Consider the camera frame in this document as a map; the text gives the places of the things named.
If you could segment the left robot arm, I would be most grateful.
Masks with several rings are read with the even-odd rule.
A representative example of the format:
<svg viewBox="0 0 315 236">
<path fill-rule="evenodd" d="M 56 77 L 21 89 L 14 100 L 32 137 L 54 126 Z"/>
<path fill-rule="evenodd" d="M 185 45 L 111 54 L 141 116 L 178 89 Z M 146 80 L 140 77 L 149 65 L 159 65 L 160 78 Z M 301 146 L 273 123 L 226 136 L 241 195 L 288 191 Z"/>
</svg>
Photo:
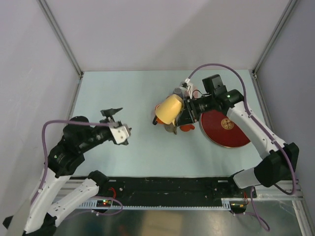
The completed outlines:
<svg viewBox="0 0 315 236">
<path fill-rule="evenodd" d="M 115 145 L 128 145 L 131 129 L 115 121 L 113 116 L 120 109 L 102 110 L 104 117 L 98 123 L 90 123 L 84 116 L 70 120 L 52 120 L 43 125 L 42 144 L 44 169 L 42 177 L 18 212 L 4 219 L 8 236 L 52 236 L 57 227 L 86 200 L 106 195 L 112 188 L 109 178 L 100 171 L 91 172 L 83 183 L 62 199 L 54 202 L 59 191 L 84 162 L 84 153 L 112 141 Z M 52 123 L 64 123 L 63 135 L 58 144 L 47 150 L 46 127 Z"/>
</svg>

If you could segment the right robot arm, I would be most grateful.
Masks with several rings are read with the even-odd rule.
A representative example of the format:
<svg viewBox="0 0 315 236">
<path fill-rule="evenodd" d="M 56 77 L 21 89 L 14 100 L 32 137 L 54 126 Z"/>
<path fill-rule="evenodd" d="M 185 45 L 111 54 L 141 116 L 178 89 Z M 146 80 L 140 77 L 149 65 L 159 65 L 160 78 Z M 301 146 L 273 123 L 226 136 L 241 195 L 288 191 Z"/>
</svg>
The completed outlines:
<svg viewBox="0 0 315 236">
<path fill-rule="evenodd" d="M 185 79 L 179 87 L 180 94 L 172 94 L 156 106 L 153 124 L 161 122 L 175 132 L 177 127 L 198 122 L 209 111 L 217 111 L 235 123 L 262 160 L 257 166 L 230 177 L 227 190 L 233 197 L 239 197 L 247 187 L 270 187 L 287 177 L 295 179 L 298 146 L 287 144 L 262 124 L 246 102 L 245 95 L 236 89 L 227 90 L 220 75 L 205 78 L 202 82 L 206 94 L 195 98 L 193 84 L 189 78 Z"/>
</svg>

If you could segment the yellow mug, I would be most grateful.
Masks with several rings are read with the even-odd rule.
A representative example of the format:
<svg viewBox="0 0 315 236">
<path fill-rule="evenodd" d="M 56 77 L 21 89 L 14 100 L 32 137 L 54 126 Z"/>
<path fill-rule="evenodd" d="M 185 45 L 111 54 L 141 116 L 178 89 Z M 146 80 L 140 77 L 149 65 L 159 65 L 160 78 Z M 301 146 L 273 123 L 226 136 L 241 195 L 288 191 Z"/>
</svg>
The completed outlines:
<svg viewBox="0 0 315 236">
<path fill-rule="evenodd" d="M 156 106 L 155 116 L 164 124 L 171 124 L 180 114 L 183 107 L 183 99 L 173 94 L 168 96 L 162 103 Z"/>
</svg>

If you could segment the large orange mug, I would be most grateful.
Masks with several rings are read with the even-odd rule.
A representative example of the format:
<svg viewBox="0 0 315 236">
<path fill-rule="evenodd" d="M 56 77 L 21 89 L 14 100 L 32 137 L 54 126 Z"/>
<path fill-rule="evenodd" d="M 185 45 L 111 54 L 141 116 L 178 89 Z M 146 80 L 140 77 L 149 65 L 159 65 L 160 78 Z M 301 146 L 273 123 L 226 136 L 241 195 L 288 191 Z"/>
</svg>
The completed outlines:
<svg viewBox="0 0 315 236">
<path fill-rule="evenodd" d="M 157 123 L 158 124 L 164 124 L 159 118 L 157 118 Z"/>
</svg>

